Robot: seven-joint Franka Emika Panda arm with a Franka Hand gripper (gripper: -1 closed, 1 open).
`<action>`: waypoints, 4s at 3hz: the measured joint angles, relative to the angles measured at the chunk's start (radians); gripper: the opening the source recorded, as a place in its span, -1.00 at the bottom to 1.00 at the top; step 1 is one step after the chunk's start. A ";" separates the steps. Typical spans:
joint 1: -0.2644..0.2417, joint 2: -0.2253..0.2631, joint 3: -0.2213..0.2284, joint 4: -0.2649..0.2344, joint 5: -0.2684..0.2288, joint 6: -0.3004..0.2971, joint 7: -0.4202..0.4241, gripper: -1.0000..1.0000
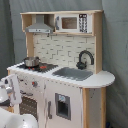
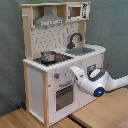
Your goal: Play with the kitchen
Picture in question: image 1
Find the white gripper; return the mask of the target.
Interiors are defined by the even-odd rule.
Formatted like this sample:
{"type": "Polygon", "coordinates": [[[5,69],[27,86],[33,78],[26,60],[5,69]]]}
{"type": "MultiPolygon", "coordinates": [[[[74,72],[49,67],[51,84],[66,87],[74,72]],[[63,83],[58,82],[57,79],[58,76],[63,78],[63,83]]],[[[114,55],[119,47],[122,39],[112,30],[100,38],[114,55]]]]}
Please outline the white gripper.
{"type": "Polygon", "coordinates": [[[14,106],[22,102],[18,78],[15,74],[0,80],[0,106],[14,106]]]}

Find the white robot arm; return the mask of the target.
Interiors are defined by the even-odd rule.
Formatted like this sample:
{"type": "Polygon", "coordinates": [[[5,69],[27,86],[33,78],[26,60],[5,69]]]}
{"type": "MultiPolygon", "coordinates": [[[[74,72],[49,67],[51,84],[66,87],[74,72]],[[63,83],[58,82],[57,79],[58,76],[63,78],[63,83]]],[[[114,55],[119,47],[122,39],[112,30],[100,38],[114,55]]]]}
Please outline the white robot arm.
{"type": "Polygon", "coordinates": [[[22,102],[16,74],[0,80],[0,128],[38,128],[36,118],[31,114],[15,114],[4,109],[22,102]]]}

